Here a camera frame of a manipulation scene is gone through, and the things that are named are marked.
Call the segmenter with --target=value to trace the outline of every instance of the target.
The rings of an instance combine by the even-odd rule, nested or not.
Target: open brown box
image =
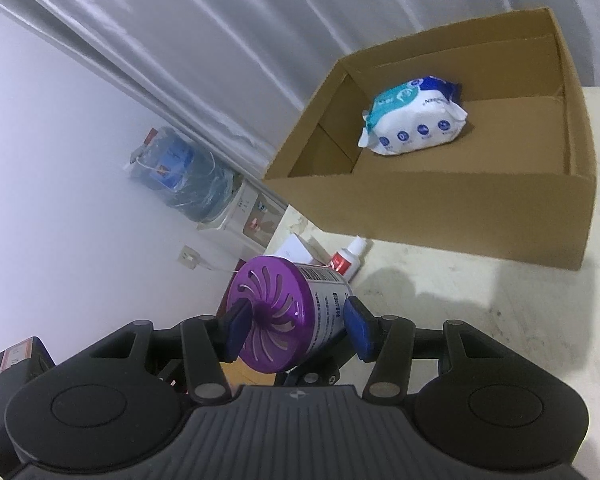
[[[462,83],[461,135],[397,156],[361,150],[375,95],[425,75]],[[554,14],[453,23],[342,58],[264,181],[325,231],[580,268],[596,161]]]

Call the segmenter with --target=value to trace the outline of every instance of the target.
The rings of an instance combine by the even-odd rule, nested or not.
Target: barcode
[[[339,283],[340,280],[337,274],[330,269],[320,267],[298,267],[302,275],[308,280],[314,280],[314,282],[334,282]]]

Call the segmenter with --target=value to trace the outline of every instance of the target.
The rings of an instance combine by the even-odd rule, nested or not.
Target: gray ribbed plate
[[[529,475],[479,470],[423,440],[400,409],[362,401],[353,386],[245,386],[230,404],[199,408],[166,448],[100,475],[35,465],[14,480],[582,480],[568,466]]]

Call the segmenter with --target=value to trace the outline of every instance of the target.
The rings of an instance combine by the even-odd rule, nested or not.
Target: wall outlet
[[[189,246],[184,246],[178,256],[178,261],[183,264],[187,269],[195,269],[198,264],[202,261],[200,254],[193,250]]]

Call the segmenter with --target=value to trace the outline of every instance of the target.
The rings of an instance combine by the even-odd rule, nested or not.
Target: curtain
[[[0,0],[253,178],[334,61],[456,20],[550,6],[600,86],[600,0]]]

